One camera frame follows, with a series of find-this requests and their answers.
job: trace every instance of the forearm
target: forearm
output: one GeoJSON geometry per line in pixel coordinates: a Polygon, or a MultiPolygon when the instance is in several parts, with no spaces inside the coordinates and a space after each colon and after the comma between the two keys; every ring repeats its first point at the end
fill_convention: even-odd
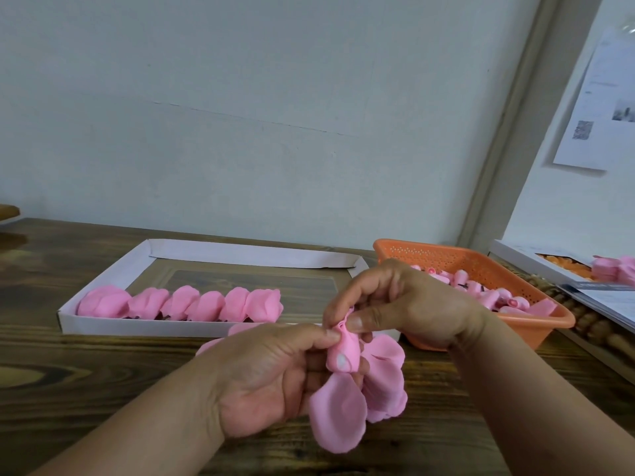
{"type": "Polygon", "coordinates": [[[635,440],[506,324],[483,314],[450,355],[515,476],[635,471],[635,440]]]}
{"type": "Polygon", "coordinates": [[[196,384],[189,367],[175,371],[32,476],[198,474],[224,438],[196,384]]]}

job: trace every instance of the fingernail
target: fingernail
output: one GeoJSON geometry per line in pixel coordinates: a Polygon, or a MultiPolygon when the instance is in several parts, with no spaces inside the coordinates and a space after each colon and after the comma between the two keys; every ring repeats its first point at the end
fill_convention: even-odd
{"type": "Polygon", "coordinates": [[[339,341],[342,335],[338,331],[334,331],[333,329],[326,330],[326,336],[332,341],[339,341]]]}
{"type": "Polygon", "coordinates": [[[362,323],[361,323],[360,317],[358,315],[351,314],[348,320],[346,321],[346,327],[348,328],[349,331],[353,333],[361,331],[362,323]]]}

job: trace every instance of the qr code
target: qr code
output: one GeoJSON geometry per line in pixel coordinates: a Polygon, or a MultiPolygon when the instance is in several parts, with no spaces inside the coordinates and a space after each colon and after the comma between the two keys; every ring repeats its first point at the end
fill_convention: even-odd
{"type": "Polygon", "coordinates": [[[578,122],[578,126],[575,128],[575,132],[573,132],[573,139],[588,140],[589,135],[591,135],[592,128],[593,122],[585,122],[584,120],[580,120],[578,122]]]}

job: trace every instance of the orange plastic basket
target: orange plastic basket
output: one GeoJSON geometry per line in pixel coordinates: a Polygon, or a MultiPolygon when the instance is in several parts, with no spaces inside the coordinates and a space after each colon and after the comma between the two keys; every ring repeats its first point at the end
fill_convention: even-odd
{"type": "MultiPolygon", "coordinates": [[[[463,269],[468,272],[470,279],[491,289],[506,288],[513,295],[522,296],[531,304],[548,297],[496,261],[469,249],[391,239],[376,240],[373,248],[379,262],[392,258],[410,265],[420,265],[422,269],[434,267],[437,271],[445,270],[452,273],[463,269]]],[[[572,328],[575,325],[575,317],[562,304],[558,304],[550,317],[519,317],[511,314],[500,314],[499,317],[532,349],[536,349],[553,329],[572,328]]],[[[431,349],[418,343],[413,337],[408,337],[408,340],[418,348],[431,349]]]]}

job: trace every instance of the dark wood tabletop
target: dark wood tabletop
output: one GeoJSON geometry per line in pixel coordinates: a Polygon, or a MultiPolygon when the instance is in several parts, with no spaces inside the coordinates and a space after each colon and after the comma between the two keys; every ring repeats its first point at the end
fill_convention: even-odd
{"type": "MultiPolygon", "coordinates": [[[[62,304],[142,240],[157,237],[314,248],[39,219],[0,225],[0,475],[35,469],[205,341],[60,333],[62,304]]],[[[350,252],[376,263],[370,251],[350,252]]],[[[508,474],[448,355],[402,345],[408,406],[401,417],[369,424],[349,454],[323,451],[304,418],[227,442],[201,474],[508,474]]],[[[635,386],[559,333],[538,353],[635,431],[635,386]]]]}

